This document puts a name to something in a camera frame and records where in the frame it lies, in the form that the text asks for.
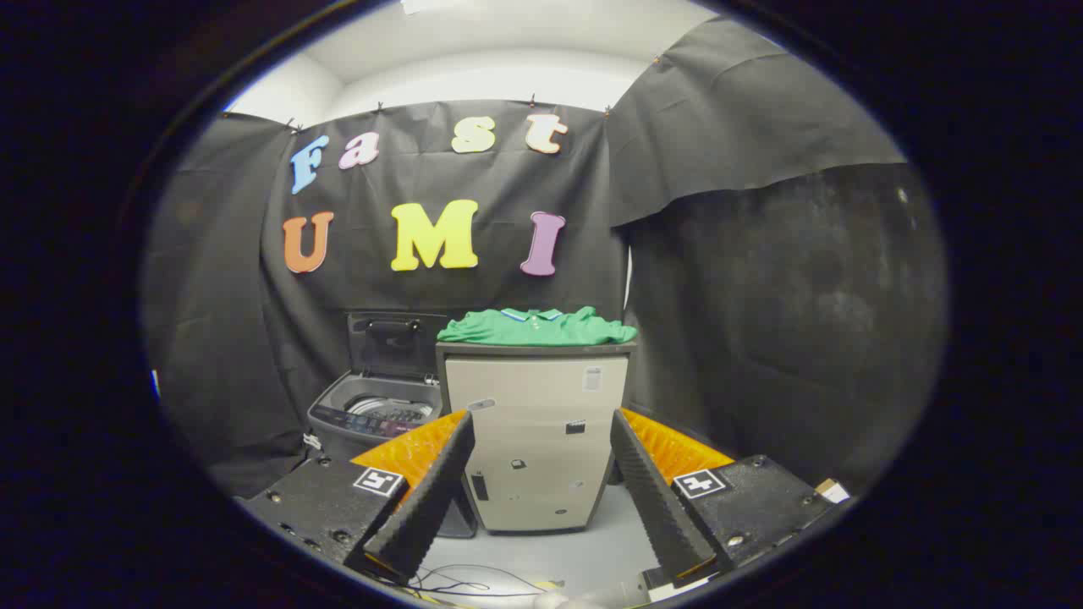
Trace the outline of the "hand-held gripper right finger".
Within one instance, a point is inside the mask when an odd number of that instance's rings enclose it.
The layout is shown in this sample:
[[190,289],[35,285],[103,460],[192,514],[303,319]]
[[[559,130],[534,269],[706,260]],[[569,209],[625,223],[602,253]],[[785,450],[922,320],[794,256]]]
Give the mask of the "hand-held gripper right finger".
[[777,459],[731,458],[630,409],[615,411],[610,442],[662,573],[678,587],[782,550],[839,508]]

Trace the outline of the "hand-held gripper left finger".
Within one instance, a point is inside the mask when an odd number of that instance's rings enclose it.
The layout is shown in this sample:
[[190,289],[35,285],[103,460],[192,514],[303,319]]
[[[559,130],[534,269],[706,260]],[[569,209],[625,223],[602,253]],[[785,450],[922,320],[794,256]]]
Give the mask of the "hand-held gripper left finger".
[[306,459],[255,497],[248,516],[299,550],[406,584],[438,536],[477,444],[457,411],[350,459]]

